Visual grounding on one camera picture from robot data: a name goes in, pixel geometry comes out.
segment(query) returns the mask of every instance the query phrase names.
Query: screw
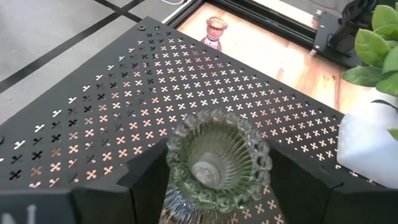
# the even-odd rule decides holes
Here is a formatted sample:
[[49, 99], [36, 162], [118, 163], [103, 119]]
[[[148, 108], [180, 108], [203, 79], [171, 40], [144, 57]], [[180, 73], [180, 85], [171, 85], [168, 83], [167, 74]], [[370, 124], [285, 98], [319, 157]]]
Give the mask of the screw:
[[139, 27], [138, 27], [138, 30], [141, 30], [141, 31], [144, 31], [144, 30], [146, 30], [147, 28], [144, 26], [144, 25], [140, 25]]

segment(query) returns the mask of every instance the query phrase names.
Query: perforated metal sheet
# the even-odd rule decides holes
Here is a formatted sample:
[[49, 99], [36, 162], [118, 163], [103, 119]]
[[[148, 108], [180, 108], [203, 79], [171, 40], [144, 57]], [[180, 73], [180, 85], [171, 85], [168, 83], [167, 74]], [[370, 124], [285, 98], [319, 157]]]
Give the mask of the perforated metal sheet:
[[[342, 114], [146, 18], [0, 127], [0, 189], [68, 187], [110, 175], [186, 114], [213, 108], [249, 119], [297, 156], [335, 163]], [[284, 223], [272, 191], [264, 195], [235, 223]]]

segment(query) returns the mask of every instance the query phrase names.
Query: ribbed glass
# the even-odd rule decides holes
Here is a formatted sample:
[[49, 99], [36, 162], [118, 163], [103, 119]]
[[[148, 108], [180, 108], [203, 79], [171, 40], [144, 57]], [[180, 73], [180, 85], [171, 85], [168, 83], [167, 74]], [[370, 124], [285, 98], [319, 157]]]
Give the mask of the ribbed glass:
[[269, 145], [258, 130], [221, 110], [188, 115], [167, 146], [169, 187], [161, 224], [225, 224], [269, 185]]

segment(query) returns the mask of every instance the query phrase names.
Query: white container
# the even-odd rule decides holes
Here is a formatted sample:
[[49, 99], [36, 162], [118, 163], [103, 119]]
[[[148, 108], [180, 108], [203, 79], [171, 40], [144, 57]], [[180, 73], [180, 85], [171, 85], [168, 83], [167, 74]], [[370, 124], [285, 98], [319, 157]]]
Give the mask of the white container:
[[340, 124], [337, 162], [378, 184], [398, 189], [398, 142], [387, 129], [398, 129], [398, 98], [371, 90]]

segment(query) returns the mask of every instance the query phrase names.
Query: green leaf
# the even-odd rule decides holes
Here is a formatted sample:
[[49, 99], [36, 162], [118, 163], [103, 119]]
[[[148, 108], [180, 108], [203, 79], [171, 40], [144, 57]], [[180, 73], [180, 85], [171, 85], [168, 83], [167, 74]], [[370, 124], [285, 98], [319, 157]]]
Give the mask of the green leaf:
[[376, 30], [380, 27], [397, 24], [398, 25], [398, 14], [390, 6], [378, 5], [374, 9], [372, 17], [372, 28]]
[[398, 71], [398, 47], [394, 47], [384, 59], [383, 73]]
[[391, 134], [391, 136], [398, 141], [398, 129], [390, 129], [388, 130]]
[[355, 37], [355, 51], [366, 64], [382, 68], [390, 47], [380, 35], [359, 29]]
[[345, 71], [341, 77], [349, 83], [367, 87], [375, 87], [384, 78], [380, 68], [370, 66], [351, 68]]
[[381, 80], [376, 85], [376, 89], [391, 96], [398, 96], [398, 72], [395, 72], [390, 77]]
[[390, 106], [390, 107], [394, 108], [394, 109], [397, 111], [397, 113], [398, 113], [398, 107], [396, 107], [396, 106], [390, 104], [389, 102], [387, 102], [387, 101], [385, 101], [385, 100], [373, 100], [372, 103], [381, 103], [381, 104]]
[[380, 27], [374, 31], [386, 40], [398, 40], [398, 25], [390, 24]]
[[393, 49], [394, 47], [398, 46], [398, 42], [394, 41], [394, 40], [386, 40], [388, 46], [390, 47], [390, 49]]

